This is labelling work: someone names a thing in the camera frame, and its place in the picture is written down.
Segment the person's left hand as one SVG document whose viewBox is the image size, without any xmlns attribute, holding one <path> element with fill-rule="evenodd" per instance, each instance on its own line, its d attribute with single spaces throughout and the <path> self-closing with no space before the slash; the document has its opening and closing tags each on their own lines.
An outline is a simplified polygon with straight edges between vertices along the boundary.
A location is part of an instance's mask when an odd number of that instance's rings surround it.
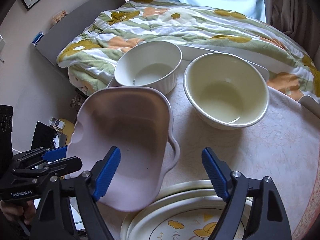
<svg viewBox="0 0 320 240">
<path fill-rule="evenodd" d="M 10 222 L 16 222 L 19 218 L 24 217 L 24 224 L 29 225 L 36 214 L 36 207 L 33 200 L 24 202 L 22 205 L 6 203 L 1 200 L 1 211 Z"/>
</svg>

